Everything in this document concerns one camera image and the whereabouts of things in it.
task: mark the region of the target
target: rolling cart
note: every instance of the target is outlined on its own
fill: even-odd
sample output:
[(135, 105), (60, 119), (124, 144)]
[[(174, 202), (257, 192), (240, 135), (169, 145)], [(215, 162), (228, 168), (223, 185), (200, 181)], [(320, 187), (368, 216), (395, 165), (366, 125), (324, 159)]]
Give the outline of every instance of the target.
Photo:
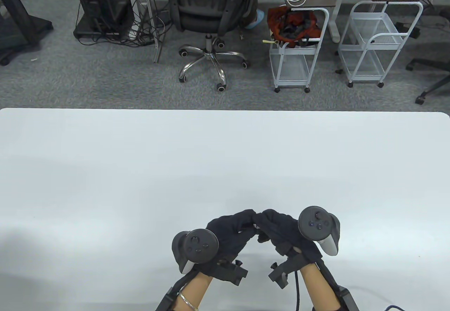
[[(325, 14), (325, 21), (322, 25), (322, 33), (320, 38), (311, 38), (309, 42), (317, 42), (316, 45), (300, 47), (296, 46), (292, 49), (287, 48), (288, 43), (270, 44), (269, 56), (270, 66), (272, 68), (272, 76), (275, 89), (278, 93), (279, 86), (305, 86), (305, 92), (309, 93), (311, 76), (317, 62), (320, 47), (323, 42), (328, 19), (330, 17), (326, 8), (322, 7), (301, 7), (292, 8), (293, 11), (322, 11)], [(313, 55), (313, 61), (309, 66), (306, 56)]]
[[(369, 12), (355, 12), (362, 5), (370, 5)], [(377, 5), (383, 5), (381, 12), (374, 12)], [(389, 15), (386, 13), (388, 5), (415, 5), (418, 12), (408, 32), (397, 30)], [(345, 72), (348, 87), (353, 87), (353, 81), (378, 82), (378, 87), (384, 86), (384, 79), (400, 54), (406, 40), (423, 12), (423, 5), (417, 1), (384, 2), (362, 1), (353, 6), (349, 19), (341, 36), (336, 54), (341, 59), (343, 69), (336, 73)], [(344, 44), (348, 34), (350, 44)], [(377, 51), (395, 51), (386, 69), (383, 68)]]

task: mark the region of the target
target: black mesh chair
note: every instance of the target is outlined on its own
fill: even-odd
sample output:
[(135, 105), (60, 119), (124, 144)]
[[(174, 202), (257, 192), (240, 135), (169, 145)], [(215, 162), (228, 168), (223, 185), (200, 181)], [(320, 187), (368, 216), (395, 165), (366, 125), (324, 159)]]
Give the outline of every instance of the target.
[[(445, 10), (441, 11), (439, 13), (439, 15), (441, 17), (446, 18), (448, 21), (450, 21), (450, 9), (445, 9)], [(415, 58), (415, 59), (411, 60), (411, 62), (408, 65), (406, 65), (406, 69), (413, 70), (414, 65), (416, 63), (450, 72), (450, 61), (449, 62), (440, 62), (440, 61), (433, 61), (433, 60), (420, 59), (420, 58)], [(437, 83), (433, 84), (432, 86), (427, 88), (425, 91), (423, 91), (421, 95), (416, 97), (416, 104), (422, 105), (425, 102), (425, 97), (429, 93), (435, 91), (438, 88), (441, 88), (442, 86), (444, 86), (445, 84), (448, 84), (448, 83), (450, 83), (450, 75), (446, 76), (444, 79), (438, 81)]]
[(206, 34), (205, 48), (182, 45), (179, 54), (198, 57), (185, 65), (178, 76), (180, 82), (186, 81), (186, 72), (203, 59), (209, 59), (217, 70), (220, 83), (217, 90), (223, 92), (226, 88), (225, 73), (217, 57), (232, 56), (241, 60), (243, 68), (250, 66), (246, 57), (239, 52), (216, 52), (216, 47), (223, 48), (225, 43), (220, 37), (240, 25), (242, 17), (249, 13), (255, 0), (169, 0), (172, 21), (178, 31), (193, 31)]

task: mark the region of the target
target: forearm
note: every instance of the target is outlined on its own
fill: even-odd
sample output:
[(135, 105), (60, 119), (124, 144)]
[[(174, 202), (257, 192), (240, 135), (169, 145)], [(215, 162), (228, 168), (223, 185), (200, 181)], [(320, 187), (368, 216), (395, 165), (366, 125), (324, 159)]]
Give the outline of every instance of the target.
[(315, 311), (336, 311), (341, 307), (328, 282), (316, 264), (308, 264), (300, 269)]
[[(197, 276), (195, 276), (194, 279), (185, 286), (182, 293), (184, 297), (189, 301), (189, 303), (198, 308), (200, 306), (201, 300), (203, 299), (203, 296), (206, 293), (206, 290), (208, 290), (211, 281), (212, 277), (208, 277), (199, 272)], [(180, 296), (177, 297), (173, 306), (173, 310), (192, 311), (192, 309), (182, 300)]]

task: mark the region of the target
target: gloved hand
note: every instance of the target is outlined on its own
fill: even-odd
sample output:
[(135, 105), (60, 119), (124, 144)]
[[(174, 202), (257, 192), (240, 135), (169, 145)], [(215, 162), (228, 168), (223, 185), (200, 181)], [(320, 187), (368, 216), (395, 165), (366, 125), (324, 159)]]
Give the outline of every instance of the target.
[[(270, 239), (275, 247), (289, 243), (293, 247), (299, 248), (309, 263), (315, 263), (322, 258), (317, 245), (302, 236), (298, 228), (298, 220), (291, 216), (280, 214), (273, 209), (267, 209), (262, 213), (256, 214), (253, 220), (261, 228), (258, 242), (263, 243)], [(297, 254), (298, 252), (294, 249), (290, 249), (287, 251), (286, 256), (292, 258)]]
[(194, 265), (194, 269), (207, 276), (221, 279), (215, 273), (218, 264), (232, 262), (247, 242), (256, 234), (253, 219), (256, 213), (252, 209), (238, 212), (230, 216), (222, 216), (208, 223), (206, 229), (216, 235), (219, 241), (219, 250), (212, 260), (203, 264)]

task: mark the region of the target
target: red bag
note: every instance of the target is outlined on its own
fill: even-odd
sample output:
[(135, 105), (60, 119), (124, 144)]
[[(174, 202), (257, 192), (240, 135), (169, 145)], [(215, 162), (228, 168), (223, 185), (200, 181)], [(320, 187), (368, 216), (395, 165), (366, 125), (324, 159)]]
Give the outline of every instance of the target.
[(312, 11), (291, 11), (287, 6), (270, 8), (267, 12), (267, 25), (273, 33), (273, 38), (280, 43), (289, 43), (289, 48), (296, 45), (314, 45), (316, 42), (309, 43), (308, 40), (320, 38), (322, 33)]

